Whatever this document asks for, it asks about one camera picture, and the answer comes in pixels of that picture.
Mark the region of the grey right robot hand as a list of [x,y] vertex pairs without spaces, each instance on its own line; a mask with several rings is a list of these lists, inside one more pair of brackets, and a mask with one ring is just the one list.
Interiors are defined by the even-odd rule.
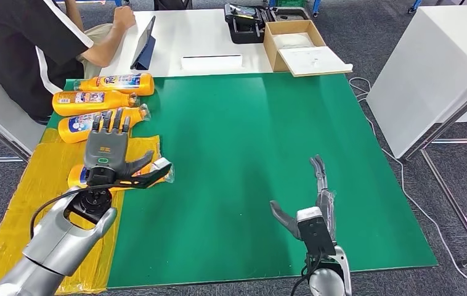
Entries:
[[[311,157],[309,161],[314,167],[314,173],[317,179],[317,198],[315,200],[315,206],[319,208],[319,212],[324,219],[331,241],[335,242],[335,196],[334,193],[330,192],[328,189],[325,164],[319,154],[315,157]],[[297,225],[298,219],[292,218],[290,215],[285,213],[276,200],[270,201],[270,209],[274,218],[276,218],[277,221],[284,226],[295,239],[301,241],[302,239]]]

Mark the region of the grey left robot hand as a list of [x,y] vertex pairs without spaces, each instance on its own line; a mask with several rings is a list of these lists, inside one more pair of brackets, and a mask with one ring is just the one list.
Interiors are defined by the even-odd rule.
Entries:
[[122,125],[123,113],[122,107],[115,112],[109,110],[102,117],[96,116],[92,123],[84,155],[86,184],[89,187],[131,182],[134,173],[152,161],[152,150],[146,151],[137,160],[126,161],[131,118],[125,117]]

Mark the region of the person's right hand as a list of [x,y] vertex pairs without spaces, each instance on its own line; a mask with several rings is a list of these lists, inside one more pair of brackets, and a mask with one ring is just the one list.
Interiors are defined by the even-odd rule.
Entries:
[[129,6],[119,6],[114,10],[113,25],[121,30],[127,30],[136,24],[136,19]]

